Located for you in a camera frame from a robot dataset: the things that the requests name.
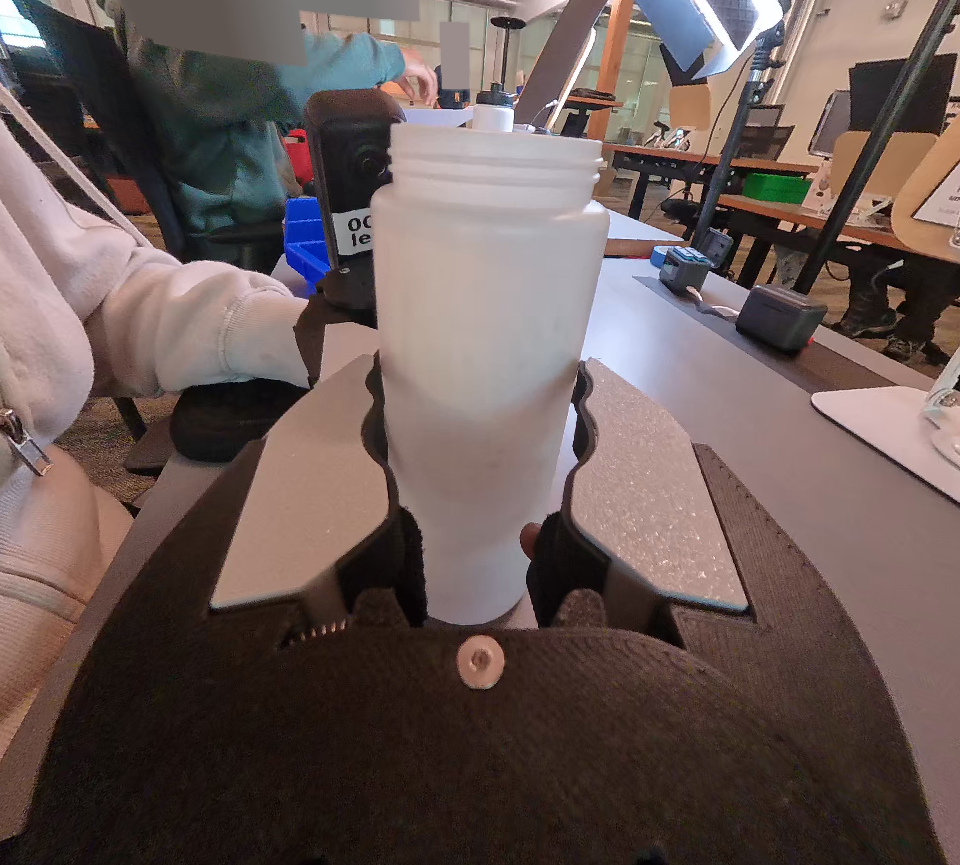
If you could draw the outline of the white board stand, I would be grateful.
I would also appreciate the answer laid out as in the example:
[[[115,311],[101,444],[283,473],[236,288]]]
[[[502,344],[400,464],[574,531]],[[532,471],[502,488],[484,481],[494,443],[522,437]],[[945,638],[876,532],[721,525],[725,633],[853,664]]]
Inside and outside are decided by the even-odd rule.
[[[959,469],[959,349],[942,368],[927,394],[921,416],[933,427],[931,442]]]

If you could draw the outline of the metal zipper pull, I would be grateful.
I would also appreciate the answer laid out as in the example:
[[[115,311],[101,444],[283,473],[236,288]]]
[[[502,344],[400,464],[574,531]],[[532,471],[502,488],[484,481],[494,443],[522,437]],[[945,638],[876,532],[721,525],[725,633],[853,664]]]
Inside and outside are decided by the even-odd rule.
[[[19,464],[39,478],[50,473],[53,462],[13,408],[1,408],[1,433]]]

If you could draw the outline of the light brown board panel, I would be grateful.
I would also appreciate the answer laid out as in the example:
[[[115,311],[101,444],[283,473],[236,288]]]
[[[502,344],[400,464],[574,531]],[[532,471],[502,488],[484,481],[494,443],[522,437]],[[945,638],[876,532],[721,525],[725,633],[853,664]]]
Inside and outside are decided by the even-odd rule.
[[[834,198],[838,198],[846,187],[869,138],[868,131],[852,130],[837,138],[829,178]],[[896,198],[938,141],[938,135],[927,132],[893,133],[863,186],[862,194]]]

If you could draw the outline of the white bottle with black cap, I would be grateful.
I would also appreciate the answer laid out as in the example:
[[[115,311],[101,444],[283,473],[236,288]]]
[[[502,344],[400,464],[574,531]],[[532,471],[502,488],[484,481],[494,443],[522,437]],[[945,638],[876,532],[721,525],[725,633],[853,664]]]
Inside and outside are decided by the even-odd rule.
[[[474,131],[510,134],[514,125],[515,96],[501,82],[493,82],[476,95],[471,119]]]

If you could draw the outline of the instruction sheet on stand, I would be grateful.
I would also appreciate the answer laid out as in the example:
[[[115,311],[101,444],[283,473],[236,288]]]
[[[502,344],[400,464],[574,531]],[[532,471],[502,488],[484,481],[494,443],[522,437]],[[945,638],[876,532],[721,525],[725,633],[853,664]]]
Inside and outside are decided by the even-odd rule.
[[[959,263],[959,120],[919,163],[894,200],[896,239],[912,253]]]

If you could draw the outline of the black office chair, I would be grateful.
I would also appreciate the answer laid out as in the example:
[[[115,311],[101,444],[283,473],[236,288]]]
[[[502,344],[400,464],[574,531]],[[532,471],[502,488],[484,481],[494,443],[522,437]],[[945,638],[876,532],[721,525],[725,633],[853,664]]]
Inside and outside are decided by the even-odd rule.
[[[41,0],[12,1],[36,26],[78,100],[137,184],[167,252],[181,262],[191,261],[194,248],[162,169],[158,135],[113,36]]]

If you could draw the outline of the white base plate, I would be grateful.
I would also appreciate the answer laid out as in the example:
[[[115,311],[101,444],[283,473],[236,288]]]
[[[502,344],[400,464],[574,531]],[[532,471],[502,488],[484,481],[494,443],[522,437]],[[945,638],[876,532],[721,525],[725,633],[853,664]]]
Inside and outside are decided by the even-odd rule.
[[[907,387],[821,391],[810,402],[834,425],[959,502],[958,408],[928,412],[928,395]]]

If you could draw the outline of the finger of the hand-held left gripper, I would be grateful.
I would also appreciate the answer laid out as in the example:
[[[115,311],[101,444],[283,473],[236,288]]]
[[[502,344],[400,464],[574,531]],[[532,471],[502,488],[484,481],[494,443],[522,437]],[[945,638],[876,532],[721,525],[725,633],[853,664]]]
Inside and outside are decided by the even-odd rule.
[[[378,349],[379,332],[376,329],[351,321],[328,324],[322,336],[320,381],[328,381],[355,360],[367,355],[366,369],[359,373],[358,378],[359,384],[365,387]]]

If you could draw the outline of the small blue grey device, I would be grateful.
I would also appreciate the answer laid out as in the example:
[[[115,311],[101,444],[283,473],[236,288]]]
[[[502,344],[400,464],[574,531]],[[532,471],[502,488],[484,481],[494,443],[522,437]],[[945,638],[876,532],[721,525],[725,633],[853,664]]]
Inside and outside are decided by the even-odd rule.
[[[700,293],[713,269],[712,261],[695,248],[669,246],[658,279],[678,296],[693,296]]]

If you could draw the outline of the white plastic bottle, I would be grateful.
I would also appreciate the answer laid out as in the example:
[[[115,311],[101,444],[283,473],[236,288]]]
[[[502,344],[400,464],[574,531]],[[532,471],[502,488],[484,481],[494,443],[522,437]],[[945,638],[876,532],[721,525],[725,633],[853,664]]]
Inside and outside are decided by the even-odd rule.
[[[371,200],[388,462],[422,535],[427,614],[522,600],[609,236],[602,145],[520,131],[390,132]]]

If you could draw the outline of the black light stand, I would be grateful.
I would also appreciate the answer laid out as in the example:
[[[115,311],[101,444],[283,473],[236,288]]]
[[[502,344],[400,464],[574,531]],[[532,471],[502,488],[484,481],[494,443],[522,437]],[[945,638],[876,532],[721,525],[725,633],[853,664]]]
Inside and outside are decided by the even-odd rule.
[[[729,182],[733,162],[737,156],[740,139],[746,127],[754,98],[762,86],[763,74],[771,67],[774,52],[784,44],[786,26],[783,21],[773,28],[763,31],[757,38],[750,73],[741,91],[737,109],[730,125],[726,143],[719,156],[718,164],[710,178],[709,186],[702,199],[700,214],[690,239],[692,247],[701,253],[706,252],[708,232],[713,225],[714,214],[719,198]]]

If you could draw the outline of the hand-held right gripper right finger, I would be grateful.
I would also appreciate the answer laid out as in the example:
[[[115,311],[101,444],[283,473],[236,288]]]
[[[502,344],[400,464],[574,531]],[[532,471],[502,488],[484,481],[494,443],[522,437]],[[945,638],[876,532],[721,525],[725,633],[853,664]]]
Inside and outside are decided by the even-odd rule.
[[[688,432],[666,408],[591,358],[573,406],[577,463],[565,531],[598,566],[611,627],[653,627],[670,606],[744,616],[750,606]]]

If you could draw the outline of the grey slanted panel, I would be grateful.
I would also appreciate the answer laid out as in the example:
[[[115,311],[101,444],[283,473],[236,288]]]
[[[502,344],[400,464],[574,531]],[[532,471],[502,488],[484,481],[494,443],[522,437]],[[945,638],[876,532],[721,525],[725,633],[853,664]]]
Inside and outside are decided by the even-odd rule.
[[[609,0],[568,0],[514,107],[513,121],[535,126],[565,98],[582,52]]]

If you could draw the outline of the green plastic bin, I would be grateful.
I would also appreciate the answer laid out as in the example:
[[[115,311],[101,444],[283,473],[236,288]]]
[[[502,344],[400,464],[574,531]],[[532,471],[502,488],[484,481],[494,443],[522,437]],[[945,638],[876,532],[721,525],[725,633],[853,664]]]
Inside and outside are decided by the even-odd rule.
[[[801,206],[811,186],[812,181],[803,176],[751,172],[743,180],[741,194],[756,201]]]

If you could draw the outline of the wooden office table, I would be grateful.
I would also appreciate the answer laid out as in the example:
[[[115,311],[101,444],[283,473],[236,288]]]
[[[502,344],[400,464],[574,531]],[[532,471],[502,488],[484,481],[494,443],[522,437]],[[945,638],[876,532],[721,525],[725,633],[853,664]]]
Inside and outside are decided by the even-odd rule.
[[[822,232],[828,221],[827,216],[804,208],[801,205],[751,199],[737,195],[722,195],[718,200],[718,207],[726,211],[742,212],[763,220],[769,220],[773,222],[771,228],[774,232],[781,230],[780,223],[788,223],[790,225]],[[878,245],[900,252],[909,252],[929,259],[941,259],[958,263],[957,248],[946,246],[945,252],[910,248],[894,234],[892,229],[884,230],[881,228],[846,224],[841,229],[839,238]]]
[[[683,188],[702,186],[709,189],[717,167],[719,155],[701,155],[674,149],[649,149],[605,142],[603,157],[608,167],[624,173],[637,175],[627,215],[642,220],[647,189],[651,179],[661,179],[667,184],[679,182]],[[818,171],[818,166],[774,160],[736,158],[726,174],[725,192],[738,194],[743,180],[754,172],[781,177],[807,178]]]

